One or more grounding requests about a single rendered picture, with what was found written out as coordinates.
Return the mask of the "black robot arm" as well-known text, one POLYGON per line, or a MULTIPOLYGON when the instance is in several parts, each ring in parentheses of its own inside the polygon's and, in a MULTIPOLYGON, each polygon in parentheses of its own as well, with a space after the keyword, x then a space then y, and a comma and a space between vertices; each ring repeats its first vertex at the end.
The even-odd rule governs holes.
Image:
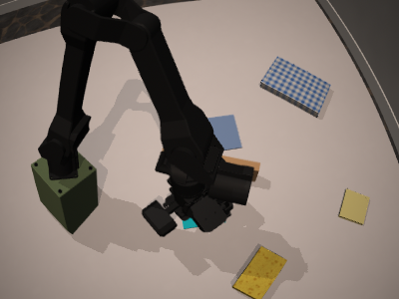
POLYGON ((67 0, 60 31, 66 48, 57 113, 38 147, 51 180, 78 177, 77 148, 91 119, 83 101, 96 43, 102 41, 130 50, 159 115, 164 150, 155 171, 169 175, 182 196, 197 195, 206 184, 206 192, 182 208, 184 215, 200 231, 212 232, 231 216, 234 203, 246 205, 254 167, 221 160, 223 146, 190 99, 158 16, 134 0, 67 0))

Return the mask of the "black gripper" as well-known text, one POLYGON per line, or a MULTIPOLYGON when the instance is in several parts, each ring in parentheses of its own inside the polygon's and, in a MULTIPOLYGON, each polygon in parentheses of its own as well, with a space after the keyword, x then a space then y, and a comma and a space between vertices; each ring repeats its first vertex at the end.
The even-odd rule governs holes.
POLYGON ((173 187, 169 188, 172 193, 166 198, 166 202, 163 206, 155 200, 147 207, 142 210, 142 216, 147 220, 149 225, 155 230, 155 232, 162 237, 165 237, 171 231, 173 231, 178 225, 171 217, 174 212, 182 221, 186 221, 189 217, 186 217, 182 212, 182 208, 186 204, 192 201, 198 200, 204 192, 206 192, 206 184, 203 190, 194 196, 182 196, 176 193, 173 187))

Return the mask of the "yellow sponge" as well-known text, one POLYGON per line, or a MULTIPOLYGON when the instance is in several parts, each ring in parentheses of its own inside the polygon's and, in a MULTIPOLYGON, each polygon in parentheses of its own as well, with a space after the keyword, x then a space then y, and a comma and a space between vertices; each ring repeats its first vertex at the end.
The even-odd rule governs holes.
POLYGON ((262 246, 256 253, 232 288, 252 299, 262 299, 287 260, 262 246))

